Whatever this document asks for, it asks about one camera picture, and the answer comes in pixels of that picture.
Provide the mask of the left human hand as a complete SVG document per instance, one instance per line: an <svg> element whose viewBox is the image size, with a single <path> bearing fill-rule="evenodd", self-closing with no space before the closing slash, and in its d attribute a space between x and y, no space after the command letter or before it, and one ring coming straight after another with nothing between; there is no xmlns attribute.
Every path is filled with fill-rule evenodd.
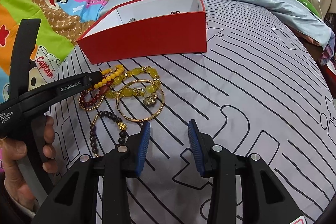
<svg viewBox="0 0 336 224"><path fill-rule="evenodd" d="M43 146L43 155L47 161L42 164L42 168L46 173L55 174L58 172L58 165L55 160L56 151L53 147L55 132L53 129L54 120L50 116L46 116L43 137L45 145ZM25 180L25 164L30 165L27 158L28 148L23 141L10 138L3 139L2 156L5 171L4 186L9 196L21 207L29 211L34 210L36 198Z"/></svg>

